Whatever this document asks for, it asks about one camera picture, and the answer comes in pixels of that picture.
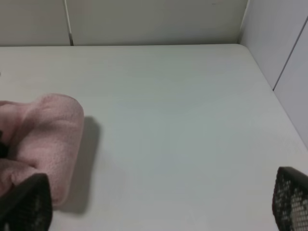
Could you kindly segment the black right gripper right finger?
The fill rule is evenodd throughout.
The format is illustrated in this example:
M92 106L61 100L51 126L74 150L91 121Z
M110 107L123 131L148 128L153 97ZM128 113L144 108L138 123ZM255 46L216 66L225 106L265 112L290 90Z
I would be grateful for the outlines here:
M280 231L308 230L308 176L293 167L279 167L272 213Z

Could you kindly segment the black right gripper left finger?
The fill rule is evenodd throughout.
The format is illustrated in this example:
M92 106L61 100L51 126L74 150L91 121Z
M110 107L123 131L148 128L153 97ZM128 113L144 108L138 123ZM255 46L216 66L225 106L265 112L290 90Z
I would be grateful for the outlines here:
M2 231L47 231L52 221L52 201L46 174L34 174L0 198Z

